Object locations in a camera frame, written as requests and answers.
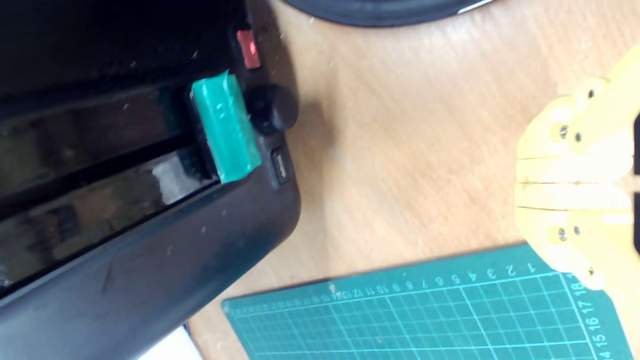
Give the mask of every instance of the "red button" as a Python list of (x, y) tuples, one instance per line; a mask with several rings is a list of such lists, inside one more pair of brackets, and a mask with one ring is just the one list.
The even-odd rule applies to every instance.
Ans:
[(239, 30), (236, 33), (242, 55), (244, 57), (244, 67), (247, 69), (257, 69), (260, 67), (260, 56), (258, 55), (258, 47), (255, 44), (253, 33), (251, 30)]

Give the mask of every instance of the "black knob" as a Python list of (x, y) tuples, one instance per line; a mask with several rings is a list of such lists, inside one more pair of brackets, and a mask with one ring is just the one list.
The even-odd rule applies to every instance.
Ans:
[(248, 110), (253, 126), (260, 133), (283, 133), (292, 128), (298, 119), (298, 100), (284, 86), (258, 86), (249, 94)]

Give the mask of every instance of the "grid lines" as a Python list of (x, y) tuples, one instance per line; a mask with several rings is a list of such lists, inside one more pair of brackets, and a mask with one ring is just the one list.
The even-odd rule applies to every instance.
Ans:
[(242, 314), (234, 326), (254, 360), (595, 358), (559, 273)]

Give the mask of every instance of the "green cutting mat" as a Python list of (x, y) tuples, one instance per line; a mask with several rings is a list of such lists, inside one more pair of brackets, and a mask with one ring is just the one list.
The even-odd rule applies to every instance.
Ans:
[(253, 360), (631, 360), (609, 297), (528, 245), (223, 302)]

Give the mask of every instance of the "black button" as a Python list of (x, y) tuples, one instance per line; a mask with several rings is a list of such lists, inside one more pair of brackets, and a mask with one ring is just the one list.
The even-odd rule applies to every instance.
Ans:
[(277, 147), (271, 151), (271, 162), (280, 184), (285, 184), (291, 180), (293, 176), (291, 161), (289, 154), (283, 147)]
[(280, 85), (258, 86), (247, 102), (251, 122), (261, 134), (285, 132), (298, 119), (298, 100), (291, 90)]

